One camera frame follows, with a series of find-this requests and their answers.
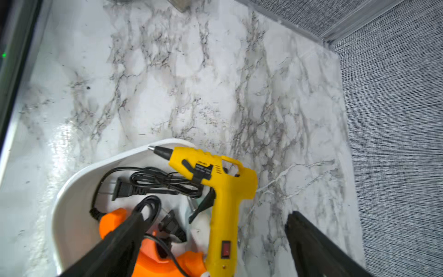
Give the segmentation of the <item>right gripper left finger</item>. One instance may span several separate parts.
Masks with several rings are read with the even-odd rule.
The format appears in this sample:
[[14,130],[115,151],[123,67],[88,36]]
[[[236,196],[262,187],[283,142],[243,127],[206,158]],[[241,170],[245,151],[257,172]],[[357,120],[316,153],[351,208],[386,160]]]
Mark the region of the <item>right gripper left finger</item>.
[[131,277],[136,265],[147,222],[136,212],[107,234],[62,277]]

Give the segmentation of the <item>white plastic storage box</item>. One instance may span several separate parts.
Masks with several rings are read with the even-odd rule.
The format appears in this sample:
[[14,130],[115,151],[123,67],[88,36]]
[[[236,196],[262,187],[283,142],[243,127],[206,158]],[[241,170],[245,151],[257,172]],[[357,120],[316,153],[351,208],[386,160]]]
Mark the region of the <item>white plastic storage box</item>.
[[[71,177],[62,187],[51,213],[50,228],[52,248],[55,252],[54,259],[60,275],[104,240],[99,233],[99,221],[92,216],[92,209],[96,208],[99,212],[109,213],[124,208],[129,211],[129,216],[131,216],[131,214],[139,212],[137,210],[133,212],[133,210],[147,197],[146,195],[132,195],[113,198],[117,183],[129,183],[132,171],[118,171],[108,174],[110,170],[116,167],[155,167],[166,173],[175,171],[169,166],[168,160],[154,154],[151,148],[155,146],[170,149],[186,147],[199,150],[192,143],[181,139],[161,140],[88,166]],[[189,217],[194,211],[190,209],[189,196],[182,194],[155,194],[154,196],[160,198],[164,213],[161,213],[155,223],[150,226],[150,221],[154,216],[150,216],[150,205],[144,205],[140,213],[147,222],[145,234],[152,234],[154,228],[158,227],[160,220],[170,210],[174,210],[182,227],[190,225]],[[208,253],[210,225],[205,232],[205,238],[207,249],[203,251],[204,256]]]

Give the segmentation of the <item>yellow glue gun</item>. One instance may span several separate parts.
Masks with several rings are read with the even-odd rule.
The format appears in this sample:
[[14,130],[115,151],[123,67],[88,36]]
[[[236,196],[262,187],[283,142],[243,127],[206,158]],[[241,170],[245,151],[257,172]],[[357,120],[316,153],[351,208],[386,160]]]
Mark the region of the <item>yellow glue gun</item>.
[[108,172],[132,171],[129,183],[118,182],[113,198],[132,195],[182,194],[194,198],[210,187],[189,221],[208,208],[212,209],[208,253],[204,265],[212,277],[232,277],[236,269],[239,206],[254,198],[258,186],[254,170],[225,156],[212,155],[194,148],[174,149],[155,146],[155,155],[168,160],[175,171],[166,173],[155,167],[116,167]]

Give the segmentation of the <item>orange glue gun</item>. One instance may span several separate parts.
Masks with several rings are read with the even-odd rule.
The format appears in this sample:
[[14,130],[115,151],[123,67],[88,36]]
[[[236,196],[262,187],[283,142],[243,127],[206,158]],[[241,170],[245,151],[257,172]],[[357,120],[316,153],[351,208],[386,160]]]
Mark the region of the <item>orange glue gun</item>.
[[[152,226],[157,217],[164,213],[162,212],[161,200],[158,196],[147,196],[140,203],[136,205],[133,212],[136,210],[141,212],[144,205],[150,205],[150,216],[154,218],[150,221]],[[99,221],[99,233],[102,239],[119,227],[127,218],[129,218],[129,211],[124,208],[119,208],[113,212],[102,213],[96,208],[91,210],[92,216]],[[158,234],[163,234],[163,237],[157,237]],[[160,220],[158,227],[154,228],[152,234],[146,233],[147,236],[141,243],[140,254],[135,265],[135,274],[137,276],[145,276],[145,274],[154,274],[159,277],[184,277],[182,273],[185,272],[190,277],[200,277],[208,273],[204,265],[203,252],[192,252],[181,249],[179,257],[173,256],[173,243],[180,247],[185,247],[188,242],[188,236],[184,228],[180,225],[174,210],[170,210],[166,216]],[[153,240],[158,239],[166,247],[162,247],[160,243]]]

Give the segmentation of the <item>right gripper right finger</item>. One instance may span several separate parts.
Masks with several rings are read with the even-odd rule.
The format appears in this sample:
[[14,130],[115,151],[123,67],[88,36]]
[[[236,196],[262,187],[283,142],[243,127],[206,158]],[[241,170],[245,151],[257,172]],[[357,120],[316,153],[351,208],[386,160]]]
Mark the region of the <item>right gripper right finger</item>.
[[369,277],[300,212],[288,215],[285,233],[299,277]]

